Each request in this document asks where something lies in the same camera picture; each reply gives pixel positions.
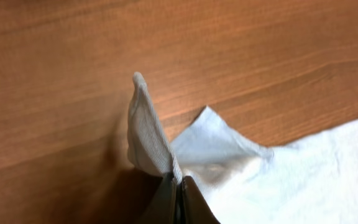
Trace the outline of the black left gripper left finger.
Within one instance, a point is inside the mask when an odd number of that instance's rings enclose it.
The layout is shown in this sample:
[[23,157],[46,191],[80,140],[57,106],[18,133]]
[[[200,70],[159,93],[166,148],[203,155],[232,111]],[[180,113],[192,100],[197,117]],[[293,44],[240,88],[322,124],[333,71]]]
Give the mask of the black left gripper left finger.
[[166,174],[137,224],[175,224],[177,222],[177,184]]

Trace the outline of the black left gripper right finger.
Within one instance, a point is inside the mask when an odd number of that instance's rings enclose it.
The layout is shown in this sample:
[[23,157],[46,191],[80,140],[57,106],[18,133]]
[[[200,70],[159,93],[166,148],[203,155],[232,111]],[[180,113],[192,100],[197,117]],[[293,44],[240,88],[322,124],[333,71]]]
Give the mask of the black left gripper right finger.
[[206,203],[194,179],[190,176],[186,176],[182,184],[185,223],[220,224]]

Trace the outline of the light blue printed t-shirt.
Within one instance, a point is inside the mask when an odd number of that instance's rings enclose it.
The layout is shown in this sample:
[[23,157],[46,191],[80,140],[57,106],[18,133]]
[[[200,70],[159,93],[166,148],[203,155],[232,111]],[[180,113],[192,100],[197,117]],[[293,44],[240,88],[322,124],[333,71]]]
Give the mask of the light blue printed t-shirt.
[[185,223],[186,176],[220,223],[358,223],[358,119],[265,147],[206,107],[169,141],[143,76],[135,73],[133,82],[128,157],[147,174],[173,174],[176,223]]

